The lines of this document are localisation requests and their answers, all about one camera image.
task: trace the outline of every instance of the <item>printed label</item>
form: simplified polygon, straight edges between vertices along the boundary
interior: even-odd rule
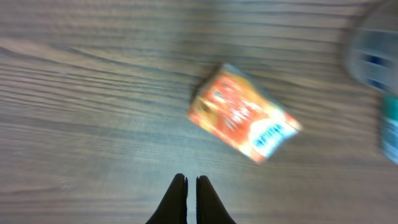
[[[251,147],[259,154],[269,157],[277,146],[297,131],[284,121],[262,119],[252,123],[249,140]]]
[[[384,153],[394,162],[398,162],[398,122],[392,119],[384,119],[382,134]]]

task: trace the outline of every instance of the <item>wood grain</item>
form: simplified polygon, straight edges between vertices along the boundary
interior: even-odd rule
[[[0,223],[145,223],[207,175],[237,223],[396,223],[379,96],[341,65],[368,0],[1,0]],[[190,123],[221,62],[305,129],[258,166]]]

